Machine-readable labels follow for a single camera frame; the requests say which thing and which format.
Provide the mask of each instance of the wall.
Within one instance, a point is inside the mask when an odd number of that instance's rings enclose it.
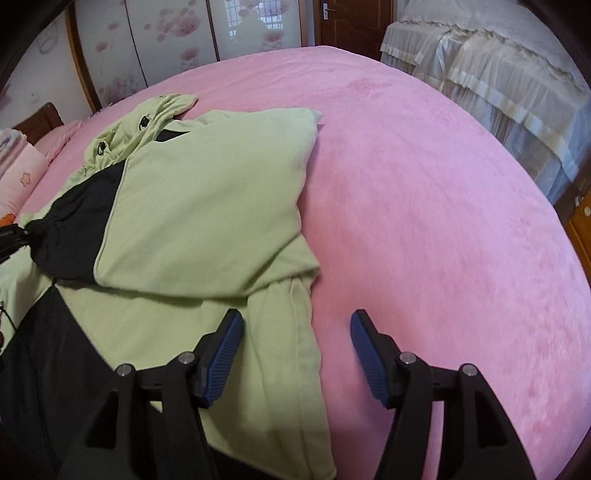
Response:
[[[0,93],[0,128],[13,127],[52,102],[68,123],[91,111],[80,86],[61,14],[35,39]]]

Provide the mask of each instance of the orange flower print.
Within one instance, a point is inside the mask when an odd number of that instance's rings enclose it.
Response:
[[[0,226],[10,225],[11,223],[14,223],[15,219],[16,217],[11,213],[4,215],[2,218],[0,218]]]
[[[22,174],[21,183],[23,187],[26,187],[31,183],[31,174],[29,172],[25,172]]]

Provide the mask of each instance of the fleece blanket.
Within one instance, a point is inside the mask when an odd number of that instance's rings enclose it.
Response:
[[[393,415],[371,397],[349,338],[363,307],[432,365],[476,364],[538,480],[554,480],[591,425],[591,292],[554,210],[502,145],[386,65],[330,47],[275,51],[185,72],[90,118],[24,211],[51,200],[92,138],[168,92],[199,97],[186,119],[324,114],[299,207],[322,266],[312,325],[337,478],[373,478]],[[425,480],[436,477],[441,418],[436,407]]]

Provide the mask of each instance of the wooden door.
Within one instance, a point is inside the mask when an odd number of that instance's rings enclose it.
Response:
[[[392,21],[392,0],[319,0],[321,41],[379,60]]]

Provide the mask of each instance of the pink pillow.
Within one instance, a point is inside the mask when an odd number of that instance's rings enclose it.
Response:
[[[47,157],[27,143],[0,178],[0,224],[14,221],[48,167]]]
[[[81,120],[74,120],[67,125],[54,128],[35,144],[35,148],[44,154],[47,161],[51,163],[81,126]]]
[[[26,144],[27,136],[18,130],[11,128],[0,130],[0,178],[14,163]]]

